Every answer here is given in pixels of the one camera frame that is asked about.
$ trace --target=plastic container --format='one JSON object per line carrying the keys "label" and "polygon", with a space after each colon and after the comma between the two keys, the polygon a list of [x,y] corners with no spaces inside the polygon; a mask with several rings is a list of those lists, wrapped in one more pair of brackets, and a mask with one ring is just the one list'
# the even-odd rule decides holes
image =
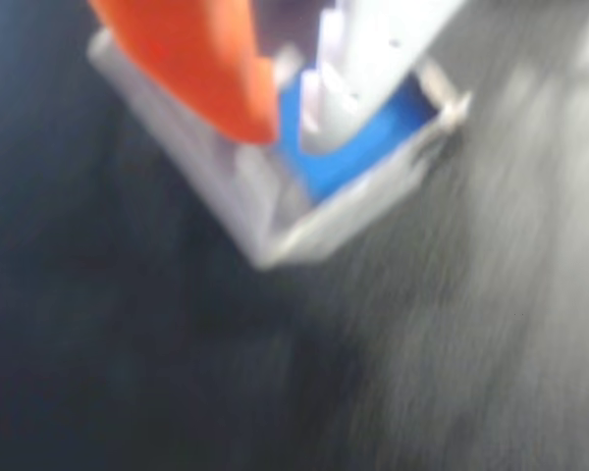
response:
{"label": "plastic container", "polygon": [[[323,260],[405,200],[465,121],[470,102],[434,62],[422,61],[413,73],[434,117],[366,172],[315,202],[275,147],[228,141],[137,69],[108,30],[94,36],[88,55],[258,269]],[[285,86],[300,62],[292,49],[276,61],[276,80]]]}

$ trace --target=orange plastic piece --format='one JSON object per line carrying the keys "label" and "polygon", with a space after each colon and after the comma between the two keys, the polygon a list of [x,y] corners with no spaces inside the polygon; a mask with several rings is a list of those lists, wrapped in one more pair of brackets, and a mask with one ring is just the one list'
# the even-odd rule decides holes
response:
{"label": "orange plastic piece", "polygon": [[249,0],[90,0],[152,79],[230,139],[278,138],[273,65],[258,55]]}

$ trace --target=white plastic piece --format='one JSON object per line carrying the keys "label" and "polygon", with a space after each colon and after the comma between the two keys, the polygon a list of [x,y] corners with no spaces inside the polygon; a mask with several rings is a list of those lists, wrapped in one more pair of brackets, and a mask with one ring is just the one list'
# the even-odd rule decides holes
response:
{"label": "white plastic piece", "polygon": [[465,0],[337,0],[303,76],[300,144],[326,154],[386,103]]}
{"label": "white plastic piece", "polygon": [[88,54],[260,269],[322,260],[407,198],[419,188],[445,137],[464,122],[467,111],[466,96],[455,92],[436,64],[423,62],[416,72],[421,87],[445,113],[314,206],[270,148],[226,140],[136,68],[108,31],[92,39]]}

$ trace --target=dark fabric surface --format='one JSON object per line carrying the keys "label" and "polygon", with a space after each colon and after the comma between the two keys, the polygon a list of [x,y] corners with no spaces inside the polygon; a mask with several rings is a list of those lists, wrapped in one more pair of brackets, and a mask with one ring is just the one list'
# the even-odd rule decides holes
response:
{"label": "dark fabric surface", "polygon": [[[313,45],[280,6],[262,30]],[[450,158],[270,274],[87,64],[94,28],[0,0],[0,470],[589,470],[589,0],[472,2],[435,48],[475,90]]]}

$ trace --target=white plastic frame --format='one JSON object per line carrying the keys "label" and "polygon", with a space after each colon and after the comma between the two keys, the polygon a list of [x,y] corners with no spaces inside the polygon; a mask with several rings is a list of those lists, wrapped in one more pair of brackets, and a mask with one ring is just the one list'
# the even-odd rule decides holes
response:
{"label": "white plastic frame", "polygon": [[[322,260],[409,196],[443,138],[464,122],[469,105],[469,97],[425,61],[416,75],[439,115],[370,171],[313,206],[270,148],[229,142],[136,68],[108,30],[94,36],[88,56],[259,269]],[[288,69],[278,61],[280,74]]]}

